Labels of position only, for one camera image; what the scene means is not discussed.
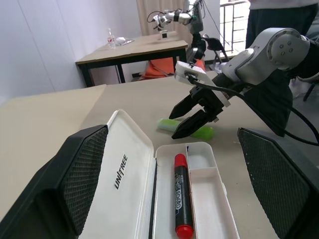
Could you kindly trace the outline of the crumpled clear plastic bag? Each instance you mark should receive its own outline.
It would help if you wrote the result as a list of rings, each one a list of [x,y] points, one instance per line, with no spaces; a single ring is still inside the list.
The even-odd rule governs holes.
[[[131,38],[118,37],[115,39],[116,46],[123,46],[132,42],[134,42],[134,39],[131,39]]]

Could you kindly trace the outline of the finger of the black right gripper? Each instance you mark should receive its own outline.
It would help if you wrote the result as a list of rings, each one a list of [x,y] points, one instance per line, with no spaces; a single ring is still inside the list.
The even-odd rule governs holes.
[[[172,135],[172,139],[181,139],[190,136],[207,123],[207,115],[199,110],[193,116],[181,122]]]
[[[169,115],[169,119],[176,119],[184,116],[189,111],[192,110],[198,104],[199,99],[193,98],[191,95],[188,95],[183,100],[181,100],[177,105],[175,105]]]

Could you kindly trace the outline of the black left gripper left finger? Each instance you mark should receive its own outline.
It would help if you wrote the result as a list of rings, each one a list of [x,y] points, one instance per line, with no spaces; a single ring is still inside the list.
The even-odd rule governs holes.
[[[108,127],[69,136],[0,222],[0,239],[78,239],[98,185]]]

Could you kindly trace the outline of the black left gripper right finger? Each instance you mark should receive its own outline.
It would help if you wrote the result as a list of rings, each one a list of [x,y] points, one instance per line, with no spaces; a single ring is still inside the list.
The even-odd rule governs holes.
[[[247,171],[280,239],[319,239],[319,169],[292,142],[239,128]]]

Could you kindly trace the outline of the person in dark trousers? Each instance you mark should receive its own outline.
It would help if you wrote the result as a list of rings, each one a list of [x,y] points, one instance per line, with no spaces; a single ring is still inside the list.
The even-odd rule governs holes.
[[[248,0],[246,46],[265,29],[293,28],[306,35],[318,11],[319,0]]]

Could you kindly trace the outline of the orange fabric bundle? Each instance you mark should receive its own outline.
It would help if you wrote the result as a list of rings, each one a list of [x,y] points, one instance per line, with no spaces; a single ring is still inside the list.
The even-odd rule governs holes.
[[[172,58],[150,60],[147,68],[142,74],[143,79],[158,79],[174,75],[174,64]]]

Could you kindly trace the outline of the clear plastic bottle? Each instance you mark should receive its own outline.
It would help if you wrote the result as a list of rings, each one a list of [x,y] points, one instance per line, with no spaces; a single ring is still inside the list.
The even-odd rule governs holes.
[[[108,28],[107,41],[108,41],[108,46],[109,46],[111,49],[115,49],[115,48],[116,48],[115,37],[114,37],[114,35],[112,34],[110,28]]]

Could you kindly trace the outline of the silver background robot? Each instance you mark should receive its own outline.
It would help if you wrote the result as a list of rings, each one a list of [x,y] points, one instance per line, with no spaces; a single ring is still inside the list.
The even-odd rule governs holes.
[[[195,63],[204,57],[206,43],[200,34],[203,31],[203,20],[201,15],[202,0],[185,0],[183,9],[153,11],[151,20],[147,18],[148,23],[154,22],[154,29],[164,30],[164,27],[172,22],[177,22],[188,27],[192,35],[191,45],[187,48],[185,56],[179,60],[182,62]]]

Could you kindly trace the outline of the white Unitree pencil case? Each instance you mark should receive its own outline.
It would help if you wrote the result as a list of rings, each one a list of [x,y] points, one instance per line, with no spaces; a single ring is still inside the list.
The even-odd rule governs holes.
[[[174,157],[187,160],[192,239],[240,239],[211,146],[205,142],[163,145],[152,141],[122,110],[109,133],[98,185],[81,239],[177,239]]]

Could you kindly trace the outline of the red whiteboard marker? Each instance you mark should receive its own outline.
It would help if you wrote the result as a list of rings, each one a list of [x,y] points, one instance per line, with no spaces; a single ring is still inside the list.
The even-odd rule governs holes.
[[[194,234],[187,161],[184,154],[174,158],[175,233],[178,239]]]

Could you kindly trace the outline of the green marker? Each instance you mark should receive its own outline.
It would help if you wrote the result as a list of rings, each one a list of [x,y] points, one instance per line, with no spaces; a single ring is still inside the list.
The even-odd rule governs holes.
[[[174,119],[159,119],[157,121],[157,128],[169,132],[175,132],[180,123],[181,121]],[[191,134],[190,137],[202,140],[212,140],[214,137],[214,129],[211,127],[203,126],[196,132]]]

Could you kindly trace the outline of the white window railing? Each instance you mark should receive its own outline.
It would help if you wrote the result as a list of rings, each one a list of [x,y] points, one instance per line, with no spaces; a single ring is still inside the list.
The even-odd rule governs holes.
[[[220,41],[228,56],[245,49],[250,3],[220,0]]]

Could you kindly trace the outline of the black chair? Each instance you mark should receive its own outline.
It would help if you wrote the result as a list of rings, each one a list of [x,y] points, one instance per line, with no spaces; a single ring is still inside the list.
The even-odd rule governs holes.
[[[207,34],[203,34],[202,39],[207,43],[206,49],[213,51],[215,54],[213,63],[209,64],[208,68],[218,74],[222,73],[222,66],[224,66],[230,60],[223,45],[221,44],[220,40],[209,37]]]

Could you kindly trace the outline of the wooden table with black legs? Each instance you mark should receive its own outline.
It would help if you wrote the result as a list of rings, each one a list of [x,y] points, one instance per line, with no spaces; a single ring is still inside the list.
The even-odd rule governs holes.
[[[187,42],[182,40],[175,31],[168,32],[167,35],[166,39],[161,39],[158,34],[140,36],[133,42],[114,49],[104,45],[76,61],[75,64],[82,73],[86,87],[95,86],[91,69],[109,66],[116,66],[119,82],[124,83],[123,64],[163,58],[171,58],[173,63],[177,60],[186,61]]]

